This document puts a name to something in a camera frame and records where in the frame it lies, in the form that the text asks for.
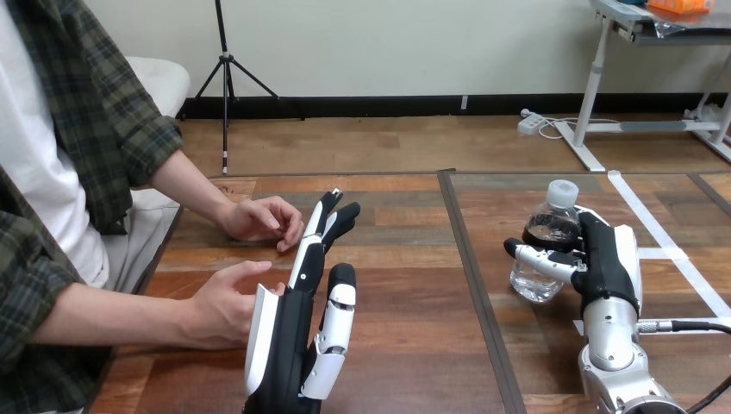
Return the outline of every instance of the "white cushion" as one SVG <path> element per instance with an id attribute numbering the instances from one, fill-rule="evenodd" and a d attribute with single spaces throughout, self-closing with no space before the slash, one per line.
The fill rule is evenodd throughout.
<path id="1" fill-rule="evenodd" d="M 162 115 L 175 116 L 183 107 L 191 86 L 191 76 L 181 65 L 169 60 L 127 56 L 129 65 Z"/>

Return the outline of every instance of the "bottle cap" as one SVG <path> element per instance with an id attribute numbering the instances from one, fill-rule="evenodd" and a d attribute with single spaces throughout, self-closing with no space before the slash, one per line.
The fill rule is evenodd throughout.
<path id="1" fill-rule="evenodd" d="M 578 198 L 578 187 L 571 181 L 557 179 L 548 185 L 546 201 L 553 207 L 568 209 L 576 204 Z"/>

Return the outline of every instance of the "plastic bottle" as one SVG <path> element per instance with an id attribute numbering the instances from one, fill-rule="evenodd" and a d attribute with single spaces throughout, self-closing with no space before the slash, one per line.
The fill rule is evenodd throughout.
<path id="1" fill-rule="evenodd" d="M 571 181 L 553 181 L 548 186 L 546 202 L 533 210 L 528 219 L 523 241 L 547 250 L 570 253 L 577 246 L 580 234 L 578 214 L 573 208 L 577 198 L 578 187 Z M 523 297 L 537 304 L 551 300 L 564 285 L 518 262 L 510 274 L 510 284 Z"/>

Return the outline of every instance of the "black cable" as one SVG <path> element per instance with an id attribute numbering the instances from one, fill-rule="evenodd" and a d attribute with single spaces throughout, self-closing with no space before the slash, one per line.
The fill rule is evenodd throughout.
<path id="1" fill-rule="evenodd" d="M 718 330 L 731 335 L 731 328 L 718 323 L 708 322 L 684 322 L 684 321 L 672 321 L 672 331 L 679 332 L 681 330 Z M 731 387 L 731 375 L 728 376 L 718 387 L 715 388 L 709 395 L 704 399 L 698 401 L 697 404 L 693 405 L 689 410 L 688 414 L 697 414 L 700 410 L 706 408 L 710 403 L 714 402 L 716 398 L 720 397 L 729 387 Z"/>

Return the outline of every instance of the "flannel shirt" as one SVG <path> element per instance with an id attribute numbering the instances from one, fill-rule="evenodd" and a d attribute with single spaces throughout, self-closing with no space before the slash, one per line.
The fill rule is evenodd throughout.
<path id="1" fill-rule="evenodd" d="M 91 223 L 102 234 L 124 234 L 131 188 L 147 184 L 182 147 L 179 130 L 83 0 L 6 1 Z M 13 137 L 0 131 L 0 139 Z M 103 364 L 100 349 L 29 341 L 59 294 L 84 282 L 1 166 L 0 252 L 0 413 L 82 407 Z"/>

